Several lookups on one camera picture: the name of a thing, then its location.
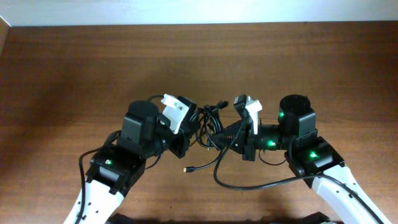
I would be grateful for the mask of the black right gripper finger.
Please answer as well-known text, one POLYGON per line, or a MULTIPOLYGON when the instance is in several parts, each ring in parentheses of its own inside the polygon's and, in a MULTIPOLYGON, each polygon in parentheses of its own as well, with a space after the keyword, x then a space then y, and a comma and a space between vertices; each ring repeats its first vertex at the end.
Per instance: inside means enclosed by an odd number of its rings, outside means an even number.
POLYGON ((213 135, 213 141, 217 146, 235 146, 240 142, 242 136, 242 129, 245 126, 244 121, 237 121, 228 127, 224 128, 221 133, 213 135))
POLYGON ((241 145, 237 144, 237 143, 234 143, 232 146, 230 146, 229 144, 224 144, 223 148, 224 149, 228 148, 229 150, 232 150, 232 151, 234 151, 234 152, 236 152, 238 154, 243 154, 244 153, 244 150, 243 150, 244 148, 241 145))

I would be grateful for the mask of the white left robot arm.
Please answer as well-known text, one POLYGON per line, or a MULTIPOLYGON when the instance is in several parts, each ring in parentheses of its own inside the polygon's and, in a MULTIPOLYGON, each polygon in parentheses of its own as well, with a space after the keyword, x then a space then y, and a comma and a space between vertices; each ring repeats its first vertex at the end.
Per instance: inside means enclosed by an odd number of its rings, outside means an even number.
POLYGON ((149 100, 133 101, 122 128, 92 150, 88 170, 81 170, 81 190, 65 223, 106 223, 146 169, 146 161, 170 151, 185 156, 197 125, 190 121, 196 104, 164 94, 164 110, 149 100))

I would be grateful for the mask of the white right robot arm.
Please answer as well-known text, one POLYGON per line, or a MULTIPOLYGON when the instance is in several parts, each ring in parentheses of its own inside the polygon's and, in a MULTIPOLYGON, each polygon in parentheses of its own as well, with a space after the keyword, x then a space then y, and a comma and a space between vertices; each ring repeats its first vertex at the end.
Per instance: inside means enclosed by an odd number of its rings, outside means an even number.
POLYGON ((259 186, 237 186, 236 190, 257 190, 303 180, 344 223, 389 223, 388 218, 360 187, 345 160, 318 135, 316 113, 307 96, 287 95, 279 103, 277 124, 262 124, 259 101, 241 95, 234 107, 240 121, 212 135, 225 151, 254 161, 257 152, 283 150, 294 177, 259 186))

